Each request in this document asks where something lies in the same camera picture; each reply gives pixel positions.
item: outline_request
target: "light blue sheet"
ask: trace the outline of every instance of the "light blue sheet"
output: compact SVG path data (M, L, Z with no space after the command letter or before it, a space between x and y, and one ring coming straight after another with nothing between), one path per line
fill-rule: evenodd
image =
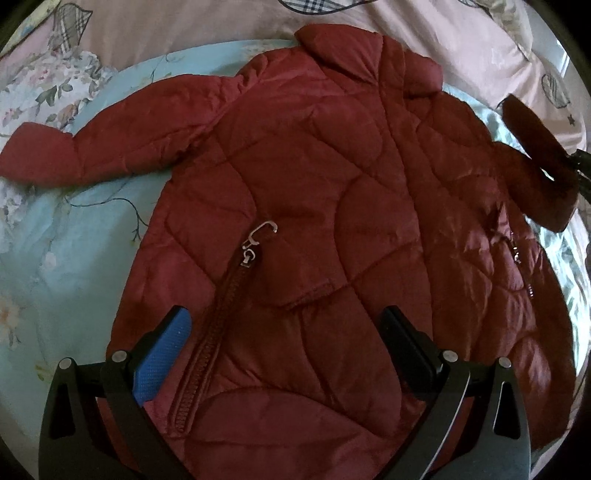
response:
M292 45L283 40L240 41L145 61L117 74L77 116L72 131L151 82L182 73L234 75L255 54ZM496 140L518 146L497 114L459 90L446 89L468 102ZM163 171L87 189L37 192L15 230L15 246L0 255L0 296L10 298L20 319L12 347L0 345L0 431L34 474L53 371L65 356L80 364L104 359L144 224L169 177ZM589 341L589 304L586 296L581 300L580 291L590 290L589 279L585 284L584 268L569 256L568 233L543 232L541 241L554 256L565 296L572 298L575 356L581 365Z

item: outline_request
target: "zipper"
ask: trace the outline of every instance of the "zipper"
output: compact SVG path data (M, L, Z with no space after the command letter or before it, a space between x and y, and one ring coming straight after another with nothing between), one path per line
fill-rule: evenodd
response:
M517 248L517 242L515 241L515 234L513 233L513 230L510 231L510 234L511 238L509 238L509 244L511 245L511 250L513 251L513 261L515 262L515 265L517 265L519 273L521 273L521 278L523 279L523 283L527 289L527 294L532 299L534 298L534 289L531 286L531 283L525 279L525 275L523 274L523 269L521 268L521 257L519 256L519 249Z
M190 413L199 404L205 391L214 360L217 358L222 343L226 321L234 311L236 302L240 298L242 286L252 272L251 267L256 263L256 247L260 245L260 242L255 240L254 236L266 226L270 226L273 233L277 233L277 224L268 220L248 235L242 243L239 254L235 255L226 279L216 295L213 310L206 322L203 339L196 345L191 356L189 373L185 377L180 400L177 403L174 427L178 432L184 433L186 431Z

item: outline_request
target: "floral pattern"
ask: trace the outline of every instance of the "floral pattern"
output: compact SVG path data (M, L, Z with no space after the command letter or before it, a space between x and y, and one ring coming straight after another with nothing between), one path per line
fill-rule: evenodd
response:
M114 72L78 48L66 55L47 51L31 56L0 90L0 151L24 122L68 130ZM0 178L0 254L9 250L12 229L22 220L29 196L22 186Z

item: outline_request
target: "plaid pattern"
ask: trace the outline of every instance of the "plaid pattern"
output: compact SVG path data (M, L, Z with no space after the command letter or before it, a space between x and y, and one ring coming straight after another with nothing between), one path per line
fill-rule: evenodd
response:
M77 46L91 15L92 11L76 4L64 4L58 8L53 21L50 49L65 54Z
M566 108L570 104L568 93L566 93L560 82L556 80L556 77L549 72L542 77L542 90L550 103L556 108Z
M279 0L285 7L306 15L326 15L376 0Z

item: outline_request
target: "blue gripper pad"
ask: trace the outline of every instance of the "blue gripper pad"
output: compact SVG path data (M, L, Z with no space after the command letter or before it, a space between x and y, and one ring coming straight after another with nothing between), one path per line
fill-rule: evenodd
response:
M140 406L156 396L191 334L189 311L178 308L173 315L168 326L155 340L154 346L135 369L132 392Z

